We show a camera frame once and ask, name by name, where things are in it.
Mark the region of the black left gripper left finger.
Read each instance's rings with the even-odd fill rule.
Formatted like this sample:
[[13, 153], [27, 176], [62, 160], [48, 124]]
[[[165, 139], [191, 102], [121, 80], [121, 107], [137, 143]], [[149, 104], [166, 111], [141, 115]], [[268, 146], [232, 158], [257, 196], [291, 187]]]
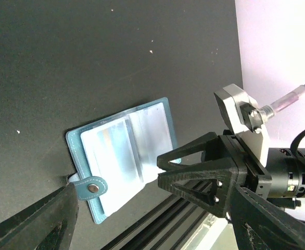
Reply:
[[0, 223], [0, 249], [69, 249], [78, 218], [74, 184]]

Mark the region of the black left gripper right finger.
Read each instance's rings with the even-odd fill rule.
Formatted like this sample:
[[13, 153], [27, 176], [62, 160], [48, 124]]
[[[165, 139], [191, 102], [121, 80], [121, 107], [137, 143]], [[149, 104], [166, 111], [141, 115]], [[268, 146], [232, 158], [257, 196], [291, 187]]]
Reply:
[[245, 187], [233, 190], [231, 220], [239, 249], [305, 249], [305, 222]]

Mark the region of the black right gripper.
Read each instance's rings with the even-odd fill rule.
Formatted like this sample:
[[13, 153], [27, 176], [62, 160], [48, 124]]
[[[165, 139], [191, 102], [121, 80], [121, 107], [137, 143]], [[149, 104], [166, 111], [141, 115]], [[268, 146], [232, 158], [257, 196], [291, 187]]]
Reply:
[[[202, 163], [184, 165], [173, 162], [197, 152], [203, 152]], [[268, 198], [272, 185], [271, 174], [242, 139], [233, 134], [217, 136], [215, 132], [208, 132], [184, 146], [158, 156], [157, 166], [165, 171], [158, 176], [158, 186], [161, 189], [218, 218], [226, 217], [236, 180], [237, 184], [263, 199]]]

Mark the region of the blue card holder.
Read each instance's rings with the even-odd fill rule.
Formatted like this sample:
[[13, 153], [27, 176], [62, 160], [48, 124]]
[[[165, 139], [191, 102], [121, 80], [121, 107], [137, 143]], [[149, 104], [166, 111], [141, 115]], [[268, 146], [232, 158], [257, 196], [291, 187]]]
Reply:
[[66, 141], [76, 168], [69, 181], [96, 224], [155, 181], [157, 157], [177, 148], [165, 97], [72, 129]]

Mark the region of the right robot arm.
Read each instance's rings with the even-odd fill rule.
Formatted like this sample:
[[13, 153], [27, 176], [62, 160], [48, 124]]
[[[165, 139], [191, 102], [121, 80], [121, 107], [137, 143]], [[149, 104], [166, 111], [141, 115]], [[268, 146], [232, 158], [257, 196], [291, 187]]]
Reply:
[[270, 148], [261, 164], [245, 142], [229, 130], [209, 132], [157, 158], [158, 186], [223, 218], [230, 212], [232, 190], [247, 188], [272, 204], [295, 209], [305, 198], [305, 149]]

